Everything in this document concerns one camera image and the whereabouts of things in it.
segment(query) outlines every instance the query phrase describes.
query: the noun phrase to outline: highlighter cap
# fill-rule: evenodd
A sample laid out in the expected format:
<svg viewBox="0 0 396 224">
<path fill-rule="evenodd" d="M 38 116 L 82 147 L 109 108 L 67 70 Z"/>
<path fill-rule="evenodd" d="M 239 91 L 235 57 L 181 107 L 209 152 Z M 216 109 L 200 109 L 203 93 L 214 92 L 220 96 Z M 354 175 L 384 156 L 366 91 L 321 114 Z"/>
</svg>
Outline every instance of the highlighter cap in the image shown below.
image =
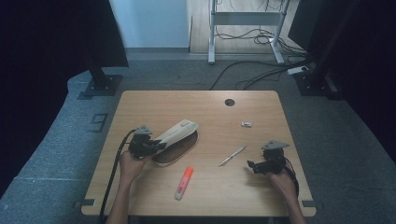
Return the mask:
<svg viewBox="0 0 396 224">
<path fill-rule="evenodd" d="M 192 168 L 192 166 L 188 166 L 183 176 L 191 177 L 193 171 L 194 169 Z"/>
</svg>

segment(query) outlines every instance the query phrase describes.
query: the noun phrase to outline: white wall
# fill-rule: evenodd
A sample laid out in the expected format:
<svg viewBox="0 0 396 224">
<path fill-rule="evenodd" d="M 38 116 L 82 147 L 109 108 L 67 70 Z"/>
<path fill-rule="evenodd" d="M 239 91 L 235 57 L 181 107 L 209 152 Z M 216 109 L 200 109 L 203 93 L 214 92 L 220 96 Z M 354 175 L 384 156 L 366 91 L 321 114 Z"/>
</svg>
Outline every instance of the white wall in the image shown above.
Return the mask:
<svg viewBox="0 0 396 224">
<path fill-rule="evenodd" d="M 187 48 L 186 0 L 110 0 L 125 48 Z"/>
</svg>

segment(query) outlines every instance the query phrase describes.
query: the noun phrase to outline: white pen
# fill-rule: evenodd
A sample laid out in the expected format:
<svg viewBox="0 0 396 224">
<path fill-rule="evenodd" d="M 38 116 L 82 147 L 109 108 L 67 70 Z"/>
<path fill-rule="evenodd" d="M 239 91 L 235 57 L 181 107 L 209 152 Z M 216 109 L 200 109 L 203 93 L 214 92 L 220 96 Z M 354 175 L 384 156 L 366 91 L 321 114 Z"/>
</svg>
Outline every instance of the white pen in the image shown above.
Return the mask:
<svg viewBox="0 0 396 224">
<path fill-rule="evenodd" d="M 219 166 L 223 166 L 225 165 L 228 161 L 230 161 L 234 156 L 238 155 L 241 151 L 245 150 L 247 146 L 243 146 L 241 148 L 239 148 L 238 150 L 235 151 L 235 153 L 233 153 L 233 155 L 229 156 L 227 159 L 225 159 L 224 161 L 222 161 Z"/>
</svg>

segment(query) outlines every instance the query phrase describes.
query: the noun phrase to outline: metal rack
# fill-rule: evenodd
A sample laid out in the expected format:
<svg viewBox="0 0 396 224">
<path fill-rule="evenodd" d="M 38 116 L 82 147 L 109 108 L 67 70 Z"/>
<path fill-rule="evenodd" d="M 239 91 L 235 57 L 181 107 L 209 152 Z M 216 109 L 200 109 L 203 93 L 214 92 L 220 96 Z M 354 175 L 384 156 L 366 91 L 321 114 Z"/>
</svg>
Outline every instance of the metal rack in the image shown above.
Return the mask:
<svg viewBox="0 0 396 224">
<path fill-rule="evenodd" d="M 217 12 L 216 3 L 218 0 L 210 0 L 210 38 L 209 38 L 209 64 L 215 63 L 215 26 L 216 25 L 267 25 L 277 26 L 274 38 L 270 38 L 271 49 L 275 54 L 276 61 L 284 64 L 277 42 L 283 22 L 285 21 L 289 2 L 286 0 L 284 7 L 280 12 Z"/>
</svg>

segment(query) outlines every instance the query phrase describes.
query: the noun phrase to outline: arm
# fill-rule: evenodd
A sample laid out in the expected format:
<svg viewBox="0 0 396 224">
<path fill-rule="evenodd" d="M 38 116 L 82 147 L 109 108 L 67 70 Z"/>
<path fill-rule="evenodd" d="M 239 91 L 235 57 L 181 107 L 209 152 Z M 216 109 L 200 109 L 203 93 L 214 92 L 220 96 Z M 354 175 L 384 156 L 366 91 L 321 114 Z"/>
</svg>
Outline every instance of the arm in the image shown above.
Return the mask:
<svg viewBox="0 0 396 224">
<path fill-rule="evenodd" d="M 107 224 L 128 223 L 129 192 L 132 183 L 140 175 L 146 162 L 151 157 L 146 157 L 140 161 L 135 160 L 129 150 L 124 151 L 120 156 L 120 184 L 116 199 L 111 208 Z"/>
<path fill-rule="evenodd" d="M 289 220 L 291 224 L 305 224 L 303 212 L 297 200 L 297 194 L 293 182 L 288 173 L 282 170 L 279 174 L 266 174 L 277 191 L 282 195 L 283 200 L 288 207 Z"/>
</svg>

